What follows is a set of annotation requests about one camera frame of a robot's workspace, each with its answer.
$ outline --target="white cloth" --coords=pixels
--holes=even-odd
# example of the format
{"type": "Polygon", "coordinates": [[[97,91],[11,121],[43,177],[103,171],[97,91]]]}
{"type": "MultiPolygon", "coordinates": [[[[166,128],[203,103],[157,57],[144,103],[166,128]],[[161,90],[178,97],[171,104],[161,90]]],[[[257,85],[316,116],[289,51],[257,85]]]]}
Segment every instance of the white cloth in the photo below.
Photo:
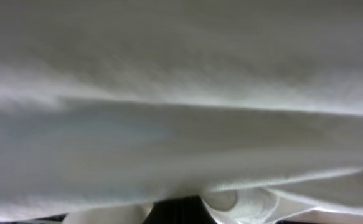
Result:
{"type": "Polygon", "coordinates": [[[363,1],[0,1],[0,221],[233,190],[363,214],[363,1]]]}

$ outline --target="white garment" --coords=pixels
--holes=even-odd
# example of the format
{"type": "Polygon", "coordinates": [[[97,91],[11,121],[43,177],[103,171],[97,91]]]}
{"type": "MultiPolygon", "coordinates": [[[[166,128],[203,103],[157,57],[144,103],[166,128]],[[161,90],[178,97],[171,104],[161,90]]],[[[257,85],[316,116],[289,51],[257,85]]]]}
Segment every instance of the white garment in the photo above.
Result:
{"type": "Polygon", "coordinates": [[[232,191],[363,214],[363,1],[0,2],[0,221],[232,191]]]}

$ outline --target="black object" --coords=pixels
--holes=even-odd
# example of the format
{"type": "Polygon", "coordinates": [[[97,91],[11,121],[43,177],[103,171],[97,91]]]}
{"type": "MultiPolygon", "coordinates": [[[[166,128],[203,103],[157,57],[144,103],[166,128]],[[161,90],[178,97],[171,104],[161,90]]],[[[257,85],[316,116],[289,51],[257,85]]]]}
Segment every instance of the black object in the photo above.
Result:
{"type": "Polygon", "coordinates": [[[155,203],[143,224],[217,224],[200,197],[155,203]]]}

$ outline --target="fabric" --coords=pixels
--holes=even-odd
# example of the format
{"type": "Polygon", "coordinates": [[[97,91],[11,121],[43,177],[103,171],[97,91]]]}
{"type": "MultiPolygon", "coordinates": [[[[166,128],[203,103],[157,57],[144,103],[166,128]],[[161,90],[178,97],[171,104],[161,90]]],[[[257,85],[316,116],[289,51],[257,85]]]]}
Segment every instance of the fabric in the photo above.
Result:
{"type": "Polygon", "coordinates": [[[189,195],[363,214],[363,1],[0,1],[0,221],[189,195]]]}

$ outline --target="cloth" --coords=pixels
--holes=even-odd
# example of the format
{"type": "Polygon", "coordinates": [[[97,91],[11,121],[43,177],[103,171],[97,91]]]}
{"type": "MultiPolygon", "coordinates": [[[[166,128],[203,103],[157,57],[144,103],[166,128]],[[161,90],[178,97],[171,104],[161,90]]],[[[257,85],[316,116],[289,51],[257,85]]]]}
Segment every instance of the cloth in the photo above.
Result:
{"type": "Polygon", "coordinates": [[[188,195],[363,215],[363,1],[0,1],[0,221],[188,195]]]}

